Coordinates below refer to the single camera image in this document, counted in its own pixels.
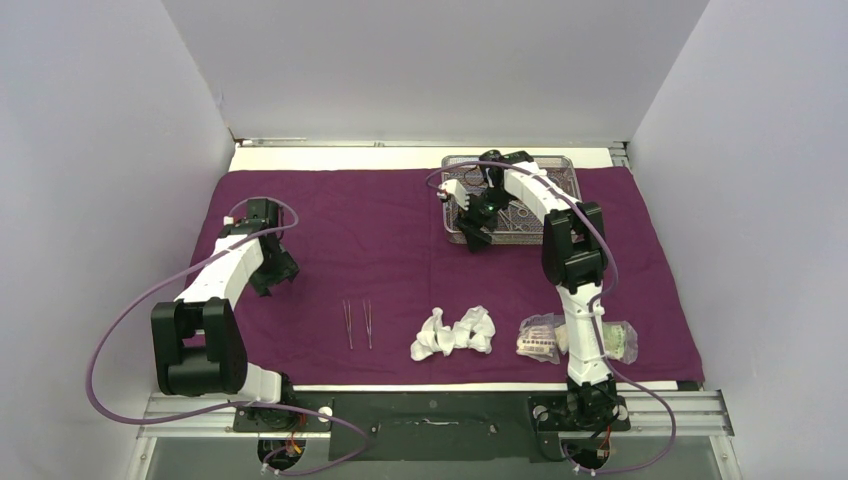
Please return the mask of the white gauze piece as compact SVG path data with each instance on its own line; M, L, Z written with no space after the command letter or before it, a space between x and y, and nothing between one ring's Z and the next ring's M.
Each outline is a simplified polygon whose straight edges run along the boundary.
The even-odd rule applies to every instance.
M469 308L465 315L453 325L454 347L471 349L489 355L496 326L489 311L482 305Z

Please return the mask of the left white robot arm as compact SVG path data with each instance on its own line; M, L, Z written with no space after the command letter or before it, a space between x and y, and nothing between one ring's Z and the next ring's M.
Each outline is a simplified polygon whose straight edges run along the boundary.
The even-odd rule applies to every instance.
M249 361L235 308L246 288L268 296L272 287L293 281L300 268L282 244L287 205L268 197L240 204L246 210L225 217L212 261L175 300L151 311L157 381L166 395L227 394L260 403L262 421L284 430L298 415L289 377Z

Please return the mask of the metal tweezers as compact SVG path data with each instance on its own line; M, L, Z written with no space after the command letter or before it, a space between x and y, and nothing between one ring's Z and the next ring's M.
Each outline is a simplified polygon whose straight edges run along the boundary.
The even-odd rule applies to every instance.
M373 349L373 309L371 301L368 299L362 300L363 315L365 321L367 345L368 349Z
M348 347L349 347L350 350L353 350L354 349L353 332L352 332L353 315L352 315L352 306L351 306L350 301L347 300L347 299L344 299L342 301L342 308L343 308L343 313L344 313L344 322L345 322L345 328L346 328Z

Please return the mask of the wire mesh instrument tray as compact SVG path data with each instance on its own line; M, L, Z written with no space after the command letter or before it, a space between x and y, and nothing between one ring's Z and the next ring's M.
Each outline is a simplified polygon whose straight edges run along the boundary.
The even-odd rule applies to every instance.
M547 172L551 183L556 184L565 194L577 200L581 199L579 182L572 159L565 155L534 155L540 169ZM456 180L468 194L480 195L487 187L479 167L461 166L442 171L439 180L430 183L441 184ZM459 205L451 198L443 204L443 226L448 240L453 244L466 244L463 233L457 227L460 212ZM542 222L520 201L512 201L509 207L497 215L494 229L484 229L491 236L493 245L539 245L542 243Z

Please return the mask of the green packet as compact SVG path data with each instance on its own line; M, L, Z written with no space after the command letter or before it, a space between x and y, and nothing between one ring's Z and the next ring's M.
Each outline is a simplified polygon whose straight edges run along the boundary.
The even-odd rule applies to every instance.
M626 365L636 362L639 355L638 333L629 322L604 322L601 333L609 359Z

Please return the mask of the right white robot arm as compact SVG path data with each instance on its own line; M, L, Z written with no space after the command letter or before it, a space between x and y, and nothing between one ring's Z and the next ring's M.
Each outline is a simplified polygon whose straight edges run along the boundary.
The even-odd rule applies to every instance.
M457 203L457 227L472 252L490 245L498 213L514 201L541 222L542 269L561 299L568 340L564 419L571 430L610 428L621 407L601 334L600 298L605 271L615 263L600 206L566 194L525 151L490 150L473 164L483 177L481 193L444 180L436 195Z

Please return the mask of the pink packet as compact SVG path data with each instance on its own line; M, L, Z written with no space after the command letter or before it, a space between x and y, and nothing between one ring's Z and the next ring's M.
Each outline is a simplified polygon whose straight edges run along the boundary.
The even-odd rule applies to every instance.
M542 363L559 365L562 354L556 346L554 328L565 324L562 315L533 315L519 325L516 353Z

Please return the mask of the white cotton balls bag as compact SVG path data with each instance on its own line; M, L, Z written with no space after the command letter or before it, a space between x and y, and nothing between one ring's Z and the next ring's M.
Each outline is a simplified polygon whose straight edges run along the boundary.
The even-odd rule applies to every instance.
M449 325L444 324L443 315L442 308L434 307L431 315L416 333L410 346L410 357L413 361L421 362L437 353L447 357L456 348L455 333Z

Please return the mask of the white gauze bag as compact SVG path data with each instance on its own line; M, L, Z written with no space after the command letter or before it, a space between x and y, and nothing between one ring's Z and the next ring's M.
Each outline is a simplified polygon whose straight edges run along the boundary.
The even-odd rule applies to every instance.
M566 324L560 324L554 328L556 346L562 355L569 350L569 339Z

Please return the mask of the purple cloth wrap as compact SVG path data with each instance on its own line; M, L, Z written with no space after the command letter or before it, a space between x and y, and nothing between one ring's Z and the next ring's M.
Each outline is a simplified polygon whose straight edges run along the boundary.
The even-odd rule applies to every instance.
M299 215L283 238L300 268L296 279L260 297L246 289L235 317L251 362L299 385L561 383L564 364L516 353L520 323L560 313L537 245L497 245L478 253L447 239L442 206L423 170L237 171L217 184L192 255L208 257L225 214L252 196L277 198ZM602 301L608 322L629 322L639 355L623 367L644 381L704 380L675 281L631 173L581 169L585 200L602 208L605 238L619 271ZM352 306L348 347L342 301ZM369 350L362 300L373 309ZM410 357L434 307L447 323L482 305L494 320L492 352L461 349L421 362Z

